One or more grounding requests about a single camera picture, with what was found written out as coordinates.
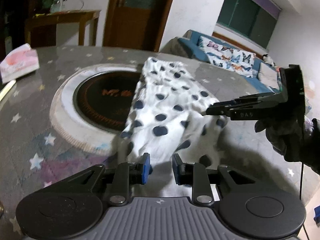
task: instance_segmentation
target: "door frame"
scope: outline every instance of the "door frame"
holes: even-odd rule
[[[161,21],[160,21],[160,25],[159,25],[159,30],[158,30],[158,34],[157,34],[157,38],[156,38],[156,42],[155,42],[155,46],[153,49],[154,52],[159,51],[160,43],[161,43],[162,36],[164,33],[165,25],[168,20],[172,1],[173,0],[167,0],[166,5],[164,7],[164,11],[162,13],[162,17],[161,17]],[[112,21],[113,21],[113,16],[115,13],[116,5],[117,5],[117,0],[109,0],[109,7],[108,7],[107,16],[106,16],[106,24],[104,27],[103,46],[108,46],[108,43],[110,40],[111,26],[112,26]]]

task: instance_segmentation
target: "white cloth with black dots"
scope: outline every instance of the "white cloth with black dots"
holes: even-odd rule
[[[207,155],[208,168],[217,168],[215,146],[228,120],[201,114],[215,102],[217,98],[188,73],[183,63],[148,58],[118,143],[119,163],[150,154],[153,172],[146,185],[134,187],[134,195],[191,197],[190,187],[175,184],[173,153],[183,162],[199,162]]]

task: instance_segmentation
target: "door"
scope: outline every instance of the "door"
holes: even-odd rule
[[[166,5],[167,0],[110,0],[103,45],[153,50]]]

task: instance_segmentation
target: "window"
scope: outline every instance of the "window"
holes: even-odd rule
[[[266,48],[277,20],[253,0],[224,0],[218,23]]]

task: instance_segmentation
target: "gray ribbed panel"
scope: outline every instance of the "gray ribbed panel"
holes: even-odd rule
[[[129,205],[110,208],[94,228],[73,239],[247,240],[225,228],[211,209],[196,207],[186,197],[136,197]]]

